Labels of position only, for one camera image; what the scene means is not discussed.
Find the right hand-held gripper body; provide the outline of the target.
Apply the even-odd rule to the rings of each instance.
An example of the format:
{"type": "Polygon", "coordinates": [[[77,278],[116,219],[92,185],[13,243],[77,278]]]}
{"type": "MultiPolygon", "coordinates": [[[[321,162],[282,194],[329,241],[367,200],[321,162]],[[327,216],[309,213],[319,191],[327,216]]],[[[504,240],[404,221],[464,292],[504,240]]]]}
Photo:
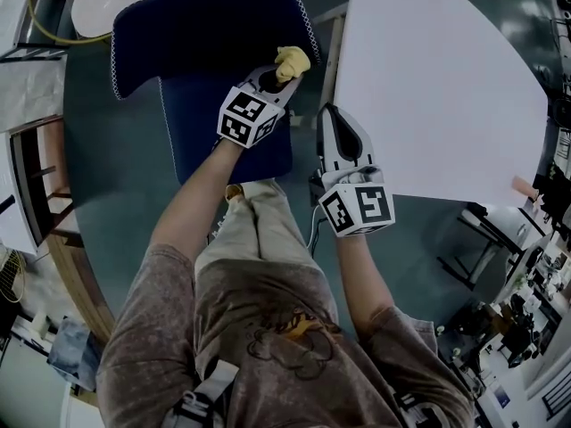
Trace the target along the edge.
{"type": "Polygon", "coordinates": [[[374,163],[317,169],[309,186],[311,204],[322,209],[338,238],[374,233],[395,222],[392,193],[374,163]]]}

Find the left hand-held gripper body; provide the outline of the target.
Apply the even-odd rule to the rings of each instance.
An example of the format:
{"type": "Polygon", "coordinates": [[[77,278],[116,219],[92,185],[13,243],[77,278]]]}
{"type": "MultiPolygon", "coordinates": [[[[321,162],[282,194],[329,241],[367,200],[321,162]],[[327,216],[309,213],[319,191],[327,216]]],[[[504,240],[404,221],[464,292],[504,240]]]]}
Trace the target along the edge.
{"type": "Polygon", "coordinates": [[[219,110],[218,136],[248,149],[283,127],[288,102],[274,102],[274,94],[233,86],[219,110]]]}

